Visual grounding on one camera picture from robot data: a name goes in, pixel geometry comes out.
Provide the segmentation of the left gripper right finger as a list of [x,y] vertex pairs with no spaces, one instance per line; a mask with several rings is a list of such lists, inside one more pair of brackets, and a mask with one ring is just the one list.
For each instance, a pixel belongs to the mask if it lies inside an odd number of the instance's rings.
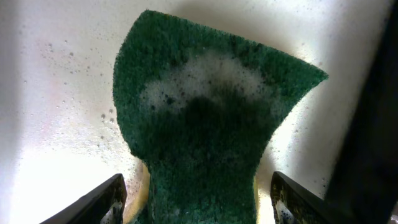
[[277,224],[336,222],[321,198],[280,171],[272,175],[270,196]]

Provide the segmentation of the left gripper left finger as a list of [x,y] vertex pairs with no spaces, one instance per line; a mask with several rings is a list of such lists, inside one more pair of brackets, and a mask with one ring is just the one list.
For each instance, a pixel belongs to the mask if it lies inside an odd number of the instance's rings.
[[124,177],[115,174],[42,224],[121,224],[126,198]]

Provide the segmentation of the green and yellow sponge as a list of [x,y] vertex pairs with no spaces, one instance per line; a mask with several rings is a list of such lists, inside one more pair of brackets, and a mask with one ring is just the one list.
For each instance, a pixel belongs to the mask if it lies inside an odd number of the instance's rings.
[[256,223],[264,150],[327,77],[277,49],[144,11],[113,73],[121,134],[149,173],[129,223]]

